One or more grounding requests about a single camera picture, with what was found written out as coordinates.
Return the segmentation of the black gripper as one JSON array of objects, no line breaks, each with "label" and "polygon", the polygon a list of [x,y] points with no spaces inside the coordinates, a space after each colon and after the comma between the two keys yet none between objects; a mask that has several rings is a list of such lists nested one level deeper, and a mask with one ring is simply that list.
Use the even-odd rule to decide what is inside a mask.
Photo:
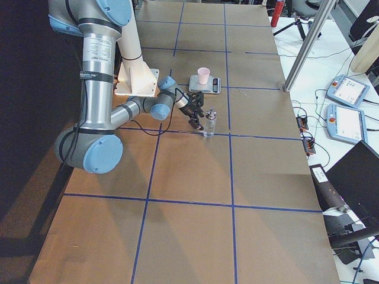
[{"label": "black gripper", "polygon": [[188,121],[193,129],[199,129],[199,122],[195,118],[203,118],[204,111],[204,94],[203,92],[189,93],[187,95],[188,103],[180,108],[183,114],[189,116],[191,119]]}]

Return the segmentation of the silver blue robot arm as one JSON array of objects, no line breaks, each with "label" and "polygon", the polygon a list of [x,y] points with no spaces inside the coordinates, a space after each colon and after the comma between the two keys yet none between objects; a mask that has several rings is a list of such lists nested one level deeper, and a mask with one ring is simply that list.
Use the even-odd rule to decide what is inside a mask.
[{"label": "silver blue robot arm", "polygon": [[81,112],[56,140],[61,162],[95,174],[113,170],[123,154],[116,129],[142,113],[163,121],[178,108],[201,129],[203,94],[187,95],[144,62],[132,1],[50,1],[49,20],[54,31],[83,39]]}]

